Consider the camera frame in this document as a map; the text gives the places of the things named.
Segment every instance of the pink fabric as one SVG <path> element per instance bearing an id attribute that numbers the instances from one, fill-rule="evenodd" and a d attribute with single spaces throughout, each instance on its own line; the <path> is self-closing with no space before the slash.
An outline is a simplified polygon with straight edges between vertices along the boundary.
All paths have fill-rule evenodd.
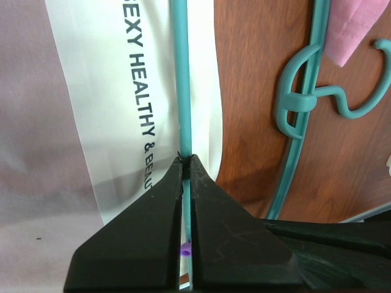
<path id="1" fill-rule="evenodd" d="M 324 53 L 342 67 L 390 0 L 332 0 Z"/>

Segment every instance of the wooden surface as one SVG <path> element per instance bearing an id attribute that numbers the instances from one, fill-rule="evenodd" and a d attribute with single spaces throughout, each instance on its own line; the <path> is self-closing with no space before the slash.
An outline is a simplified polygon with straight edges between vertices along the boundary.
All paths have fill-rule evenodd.
<path id="1" fill-rule="evenodd" d="M 274 121 L 283 66 L 308 44 L 312 1 L 215 0 L 224 141 L 217 183 L 249 212 L 265 216 L 280 176 L 286 137 Z M 391 39 L 391 5 L 339 68 L 323 56 L 318 85 L 341 86 L 360 106 L 380 77 Z M 330 97 L 312 111 L 302 155 L 279 219 L 339 222 L 391 201 L 391 90 L 368 115 L 347 120 Z"/>

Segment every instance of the purple plastic piece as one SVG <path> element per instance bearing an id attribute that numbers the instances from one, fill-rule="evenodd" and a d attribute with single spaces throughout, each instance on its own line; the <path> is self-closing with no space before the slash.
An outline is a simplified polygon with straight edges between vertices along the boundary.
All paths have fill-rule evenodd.
<path id="1" fill-rule="evenodd" d="M 181 245 L 181 255 L 185 258 L 191 256 L 191 244 L 189 242 L 185 242 Z"/>

